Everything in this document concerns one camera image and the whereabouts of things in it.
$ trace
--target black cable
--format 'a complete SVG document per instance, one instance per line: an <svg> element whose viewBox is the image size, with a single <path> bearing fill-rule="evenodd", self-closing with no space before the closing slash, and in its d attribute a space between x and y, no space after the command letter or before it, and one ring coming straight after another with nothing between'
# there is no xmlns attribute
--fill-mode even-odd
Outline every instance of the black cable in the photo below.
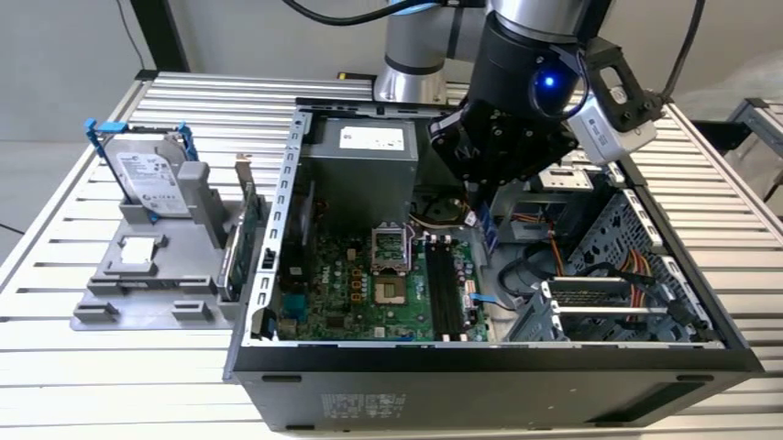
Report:
<svg viewBox="0 0 783 440"><path fill-rule="evenodd" d="M770 202L770 200L773 200L773 197L775 196L775 193L778 192L778 188L781 186L775 183L773 185L773 188L770 188L770 191L767 191L767 194L763 195L763 199L761 199L765 203Z"/></svg>
<svg viewBox="0 0 783 440"><path fill-rule="evenodd" d="M510 274L516 270L516 268L520 265L524 266L527 271L530 271L542 280L548 280L551 277L555 276L554 273L547 272L546 270L542 270L542 269L536 268L535 266L532 266L532 264L528 261L530 258L534 255L536 255L547 247L548 247L547 242L539 242L539 243L535 243L535 244L527 246L524 248L523 255L519 258L510 261L510 263L506 266L503 266L503 269L500 269L500 271L498 272L498 277L496 277L498 286L500 287L500 290L506 294L508 294L510 296L512 296L515 298L520 298L520 297L530 298L530 296L534 294L532 291L515 291L506 283L506 278L510 276Z"/></svg>
<svg viewBox="0 0 783 440"><path fill-rule="evenodd" d="M508 310L510 312L516 312L516 309L512 309L511 307L507 307L506 305L503 305L500 302L494 301L494 302L487 302L491 305L496 305L498 307L500 307L503 310Z"/></svg>
<svg viewBox="0 0 783 440"><path fill-rule="evenodd" d="M127 21L126 21L126 11L123 10L123 4L120 0L114 0L120 8L120 18L123 19L123 28L126 28L127 39L131 41L131 45L134 46L134 50L136 51L136 56L139 57L139 64L142 65L142 70L147 70L147 66L144 65L144 58L142 57L142 52L139 52L139 46L136 46L136 41L134 40L134 36L131 35L131 30L127 28Z"/></svg>
<svg viewBox="0 0 783 440"><path fill-rule="evenodd" d="M647 275L642 275L639 273L624 272L619 270L612 263L604 261L599 264L594 264L592 266L587 266L579 272L574 274L575 277L586 277L596 270L606 270L607 274L611 277L622 278L623 280L628 281L631 284L640 286L652 286L658 282L654 277L648 277Z"/></svg>
<svg viewBox="0 0 783 440"><path fill-rule="evenodd" d="M414 220L419 225L430 228L446 228L446 227L459 227L466 225L466 216L470 213L462 213L460 217L455 220L443 221L435 220L435 218L428 217L427 215L410 213L408 216L411 220Z"/></svg>
<svg viewBox="0 0 783 440"><path fill-rule="evenodd" d="M24 235L24 231L22 231L20 229L18 229L14 226L8 226L8 225L4 225L3 223L0 223L0 227L4 228L4 229L7 229L11 232L16 232L20 236Z"/></svg>
<svg viewBox="0 0 783 440"><path fill-rule="evenodd" d="M283 3L286 3L291 7L291 9L299 12L303 16L306 16L311 20L318 21L322 25L355 26L375 21L383 17L387 17L391 14L400 12L404 9L408 9L412 6L431 3L442 5L444 2L436 0L404 0L400 3L382 7L379 10L372 11L360 16L323 16L322 14L311 11L299 3L296 3L295 0L283 0Z"/></svg>
<svg viewBox="0 0 783 440"><path fill-rule="evenodd" d="M680 53L676 55L672 73L670 73L670 79L667 80L666 86L663 87L663 92L660 93L664 103L668 102L670 98L672 97L674 87L676 86L676 81L679 80L680 73L683 72L687 54L690 53L690 48L694 45L694 39L696 39L696 32L699 31L699 24L702 23L702 14L704 12L706 3L706 0L696 0L696 5L694 6L694 14L690 18L690 24L687 25L683 47L680 48Z"/></svg>

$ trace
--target metal frame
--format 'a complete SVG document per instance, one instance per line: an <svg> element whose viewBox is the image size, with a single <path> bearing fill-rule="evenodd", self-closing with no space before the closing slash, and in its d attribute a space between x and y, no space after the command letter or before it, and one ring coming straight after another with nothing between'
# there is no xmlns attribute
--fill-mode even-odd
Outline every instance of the metal frame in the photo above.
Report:
<svg viewBox="0 0 783 440"><path fill-rule="evenodd" d="M144 97L144 94L150 89L151 85L152 82L144 82L139 80L131 83L131 87L128 88L126 95L120 100L120 104L118 104L118 106L114 107L114 110L111 111L107 121L127 120L127 118L136 110L139 101ZM27 233L24 234L23 238L14 247L14 250L8 254L3 266L0 266L0 292L6 289L14 271L23 264L24 258L30 254L30 251L32 250L32 247L36 244L38 239L40 238L40 234L52 222L52 219L58 214L58 210L67 201L67 196L74 190L76 184L84 179L84 172L90 169L95 159L96 149L92 147L92 145L88 144L87 148L84 149L84 152L76 160L74 168L71 169L66 178L63 179L63 183L60 183L60 186L54 192L52 198L42 208L36 220L34 220L34 223L27 228Z"/></svg>
<svg viewBox="0 0 783 440"><path fill-rule="evenodd" d="M190 72L170 0L131 0L155 67L166 72Z"/></svg>
<svg viewBox="0 0 783 440"><path fill-rule="evenodd" d="M270 316L274 316L270 305L279 304L282 301L280 292L274 285L280 259L280 239L288 216L298 153L306 143L307 129L315 118L312 114L327 116L330 112L339 112L339 115L354 112L362 116L382 115L380 117L411 119L427 117L432 111L443 110L438 107L428 108L424 105L408 104L404 105L404 113L398 114L399 104L340 101L298 102L298 104L290 126L283 173L274 198L275 220L268 226L262 250L263 255L268 257L268 264L259 269L258 278L254 281L244 322L238 323L242 326L235 328L227 362L227 377L234 377L243 383L251 399L263 412L264 420L274 430L390 429L394 426L403 426L407 429L411 427L443 428L447 426L446 419L443 413L435 409L428 413L431 420L420 420L407 412L406 419L395 419L394 424L383 420L351 421L339 418L331 420L323 415L318 396L323 396L324 393L364 395L374 390L384 389L387 390L384 392L404 393L410 399L416 400L416 405L422 405L422 408L435 408L439 405L448 405L443 402L444 395L454 397L458 395L446 391L455 378L459 378L463 384L463 391L472 390L471 392L476 392L484 398L486 394L480 391L483 387L498 387L507 381L506 376L498 374L499 371L516 373L515 383L524 384L531 390L540 385L542 379L538 375L542 371L552 375L547 379L550 382L544 381L552 386L558 382L574 381L602 382L610 388L614 381L604 376L604 373L614 371L628 375L636 384L643 384L644 392L639 390L639 394L627 396L626 400L603 403L612 408L627 407L627 409L623 412L610 411L598 417L590 417L579 423L574 422L572 426L646 425L692 402L726 390L762 371L759 361L739 331L731 325L727 312L720 307L715 307L715 294L703 286L696 289L696 292L702 296L702 302L710 305L714 323L726 338L726 348L720 344L707 344L704 347L715 349L662 350L662 348L670 348L668 345L618 342L586 344L596 346L596 349L583 349L579 342L562 342L560 346L540 346L536 342L264 341L254 337L254 334L263 334ZM636 188L623 191L635 205L635 215L639 215L638 211L642 208L646 211L659 210L659 207L646 203L642 197L636 200ZM648 219L639 217L639 221L643 222L644 229L655 229ZM680 255L676 258L680 265L692 265L692 261L683 261ZM698 273L698 270L690 268L688 276L694 272ZM607 351L610 349L607 346L623 349ZM696 374L694 371L699 371L700 379L696 379L698 375L694 376ZM374 376L366 377L366 373L370 372L375 373ZM471 375L476 373L482 374L480 379L472 378ZM395 381L394 378L403 382L398 383L395 388L384 388L383 384ZM678 394L672 391L663 401L658 399L658 396L652 397L656 394L646 394L655 387L662 387L660 383L676 384L680 381L688 381L691 385L695 383L702 385L692 389L687 385L672 385L672 390L687 392ZM439 384L443 393L438 395L422 393L423 383L428 383L430 386ZM604 399L612 398L607 393L602 393L600 396ZM510 408L514 408L514 413L523 410L532 413L538 411L538 404L523 395L504 392L496 397L510 405ZM599 395L582 394L572 397L572 401L579 401L582 404L587 404L590 400L600 400ZM474 413L476 417L471 421L450 421L450 423L466 428L480 427L484 423L506 423L507 426L518 427L524 425L522 420L512 422L507 416L510 412L503 412L499 408L476 408ZM546 422L534 422L534 426L551 427Z"/></svg>
<svg viewBox="0 0 783 440"><path fill-rule="evenodd" d="M219 166L222 158L232 156L238 150L254 154L258 187L268 200L274 195L268 176L274 173L276 178L279 159L283 159L282 136L278 132L288 131L294 97L307 95L367 100L372 96L371 84L366 81L270 80L192 73L163 72L154 84L146 84L143 93L136 87L135 84L128 92L132 96L127 96L118 106L116 111L123 114L119 118L130 118L131 122L142 125L162 126L183 119L198 121L196 141L202 148L210 146L207 160L211 165ZM452 104L459 103L464 92L463 84L451 85ZM566 432L522 429L500 433L496 427L466 432L458 432L455 427L450 427L447 431L414 434L387 432L382 434L384 438L410 438L414 435L418 438L539 439L564 436L608 440L618 436L635 438L652 435L660 437L660 440L682 440L695 436L704 440L767 440L783 435L779 404L783 396L783 379L779 378L783 371L779 360L783 353L783 296L779 291L771 290L774 285L783 285L779 282L783 261L778 258L783 247L761 222L754 212L757 208L738 211L734 205L700 203L703 196L730 197L731 192L734 197L735 185L724 181L724 171L720 170L727 165L720 158L716 159L716 167L707 159L698 163L695 158L706 158L712 148L703 140L687 137L684 130L690 130L690 123L680 114L670 115L672 118L667 117L656 123L660 139L634 156L643 162L639 169L650 184L650 196L655 197L651 201L663 206L674 233L682 236L687 253L699 265L706 282L716 290L770 375L750 380L730 392L696 403L643 429L591 428ZM40 436L43 433L60 435L67 430L72 435L95 436L115 435L120 430L140 437L158 435L160 423L168 423L170 433L183 437L222 435L227 428L239 436L267 435L268 427L259 419L244 391L234 385L200 385L218 380L219 373L211 371L218 371L223 364L223 354L230 343L227 332L75 334L68 330L67 317L78 301L76 296L82 297L82 293L68 293L66 290L80 277L79 268L58 269L62 279L54 285L64 286L58 292L16 294L11 289L43 285L31 276L55 268L35 269L34 263L68 263L82 260L83 256L91 258L90 253L95 253L94 244L83 245L84 254L76 255L64 253L67 248L71 249L66 244L39 242L42 236L82 236L82 230L75 227L55 233L55 228L68 225L62 221L66 212L75 213L80 205L91 205L88 210L80 209L78 218L95 218L90 222L95 225L95 234L108 234L106 240L111 237L111 231L107 230L107 225L112 223L112 217L107 215L110 208L102 207L106 203L98 201L112 200L111 205L115 206L120 194L116 189L115 192L110 191L110 185L99 177L100 173L96 173L100 169L92 158L92 150L86 150L30 233L0 269L0 282L7 285L0 294L0 315L6 316L0 318L0 351L11 356L10 364L6 362L8 359L3 358L3 365L10 370L3 373L0 387L15 387L4 389L3 393L11 392L19 396L8 401L11 413L23 417L16 418L14 423L43 425L30 431L18 428L14 432ZM674 159L683 165L664 168L664 162ZM236 192L232 188L228 190L223 192L224 195L239 194L239 187L235 188ZM672 203L666 199L672 193L686 196L695 204ZM75 203L76 197L86 202ZM731 230L767 232L766 236L736 240L726 227ZM699 236L714 229L715 238ZM58 365L79 365L83 368L71 370L66 377L62 368L42 363L50 357L58 359ZM150 369L128 370L128 363ZM106 368L95 370L96 365ZM95 387L98 381L122 385ZM167 399L159 399L160 395L166 395ZM74 399L58 400L67 396ZM38 402L50 402L52 405L40 405ZM55 406L55 402L68 402L70 406L64 410L62 405ZM183 411L183 407L176 406L179 403L194 405L188 406L194 411ZM90 411L95 404L102 406L100 412Z"/></svg>
<svg viewBox="0 0 783 440"><path fill-rule="evenodd" d="M731 113L728 123L746 125L778 156L783 157L783 122L779 116L766 101L761 98L747 98ZM782 184L783 172L778 174L773 188L763 195L762 200L766 203L773 199Z"/></svg>

